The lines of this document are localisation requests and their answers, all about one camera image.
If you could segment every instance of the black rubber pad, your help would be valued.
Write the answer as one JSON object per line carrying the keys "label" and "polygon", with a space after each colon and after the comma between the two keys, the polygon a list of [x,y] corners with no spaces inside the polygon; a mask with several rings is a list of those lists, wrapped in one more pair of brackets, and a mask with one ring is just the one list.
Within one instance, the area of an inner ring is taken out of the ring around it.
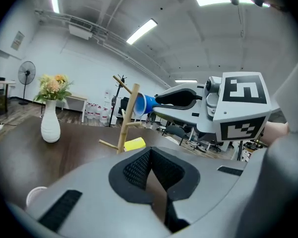
{"label": "black rubber pad", "polygon": [[235,176],[241,176],[241,174],[243,173],[243,170],[241,169],[233,169],[233,168],[224,167],[224,166],[219,167],[218,171],[235,175]]}
{"label": "black rubber pad", "polygon": [[40,218],[39,223],[56,232],[79,200],[81,192],[67,190],[58,201]]}

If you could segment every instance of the white ceiling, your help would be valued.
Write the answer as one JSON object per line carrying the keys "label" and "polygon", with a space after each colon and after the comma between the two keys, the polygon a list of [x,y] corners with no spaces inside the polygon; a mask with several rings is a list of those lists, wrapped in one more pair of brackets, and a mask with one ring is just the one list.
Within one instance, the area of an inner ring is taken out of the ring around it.
{"label": "white ceiling", "polygon": [[[52,10],[50,0],[34,1],[36,8]],[[196,0],[59,0],[59,6],[61,13],[98,24],[124,40],[153,18],[158,25],[132,49],[117,47],[143,64],[145,53],[150,60],[146,68],[165,78],[204,83],[225,71],[259,71],[274,84],[268,87],[274,92],[281,83],[274,82],[274,73],[283,73],[279,80],[285,80],[298,58],[296,26],[290,15],[274,8],[199,7]]]}

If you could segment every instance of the dark wooden tabletop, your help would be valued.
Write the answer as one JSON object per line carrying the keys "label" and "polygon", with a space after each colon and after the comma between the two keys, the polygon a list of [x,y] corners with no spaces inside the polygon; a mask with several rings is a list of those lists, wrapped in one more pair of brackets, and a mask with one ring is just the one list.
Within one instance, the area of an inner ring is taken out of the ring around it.
{"label": "dark wooden tabletop", "polygon": [[[117,145],[120,128],[60,123],[59,141],[49,144],[43,140],[40,126],[41,119],[31,117],[0,142],[0,189],[7,201],[21,208],[25,208],[25,199],[31,189],[48,187],[82,164],[116,154],[115,149],[100,144],[98,140]],[[157,131],[130,128],[127,140],[138,137],[142,137],[147,146],[187,152]],[[164,196],[162,186],[155,179],[151,173],[148,190]]]}

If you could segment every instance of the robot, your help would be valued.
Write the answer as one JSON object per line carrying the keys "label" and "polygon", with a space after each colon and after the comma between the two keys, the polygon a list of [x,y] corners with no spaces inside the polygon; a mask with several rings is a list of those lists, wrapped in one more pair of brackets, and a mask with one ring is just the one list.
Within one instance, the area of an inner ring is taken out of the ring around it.
{"label": "robot", "polygon": [[[9,207],[36,237],[259,237],[298,196],[298,64],[274,98],[291,132],[248,164],[147,147],[78,167],[26,212]],[[256,138],[273,109],[259,73],[224,73],[156,100],[159,116],[219,141]],[[145,191],[151,171],[167,194],[164,223]]]}

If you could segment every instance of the floor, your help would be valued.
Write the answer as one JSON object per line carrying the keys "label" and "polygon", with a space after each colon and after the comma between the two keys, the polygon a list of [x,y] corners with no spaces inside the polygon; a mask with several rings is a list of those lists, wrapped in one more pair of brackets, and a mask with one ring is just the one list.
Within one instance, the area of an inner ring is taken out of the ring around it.
{"label": "floor", "polygon": [[[12,129],[22,123],[24,120],[29,118],[30,116],[39,117],[41,115],[41,106],[33,103],[29,103],[28,105],[20,105],[18,100],[12,99],[9,100],[8,103],[8,113],[0,116],[0,122],[4,123],[2,130],[0,130],[0,140]],[[67,110],[59,110],[56,109],[56,114],[60,122],[68,122],[68,123],[76,123],[83,124],[89,126],[106,126],[99,121],[92,119],[84,119],[84,123],[81,123],[81,113],[72,112]],[[121,127],[122,120],[118,119],[116,125],[112,125],[113,127]],[[152,129],[156,130],[158,124],[154,124]],[[180,138],[177,136],[173,136],[175,140],[180,142]],[[188,139],[184,138],[181,144],[182,147],[188,149],[195,155],[209,157],[209,158],[220,158],[220,159],[231,159],[234,154],[234,148],[229,147],[226,152],[217,153],[213,150],[208,150],[206,153],[200,151],[199,149],[193,149],[193,147],[187,144]]]}

